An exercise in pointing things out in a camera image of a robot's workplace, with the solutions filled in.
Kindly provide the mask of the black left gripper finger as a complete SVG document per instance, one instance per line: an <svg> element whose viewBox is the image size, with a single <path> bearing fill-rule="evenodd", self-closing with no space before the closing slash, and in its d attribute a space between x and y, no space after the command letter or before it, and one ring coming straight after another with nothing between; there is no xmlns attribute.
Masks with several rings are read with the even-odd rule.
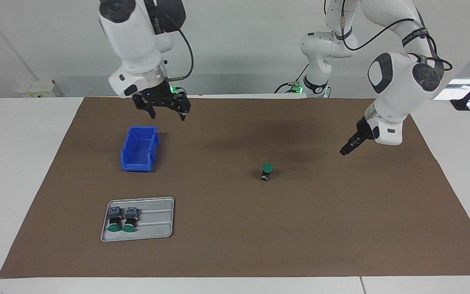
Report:
<svg viewBox="0 0 470 294"><path fill-rule="evenodd" d="M354 135L349 138L347 143L341 148L340 153L342 156L346 156L356 148L358 148L364 142L364 138L362 135L355 133Z"/></svg>

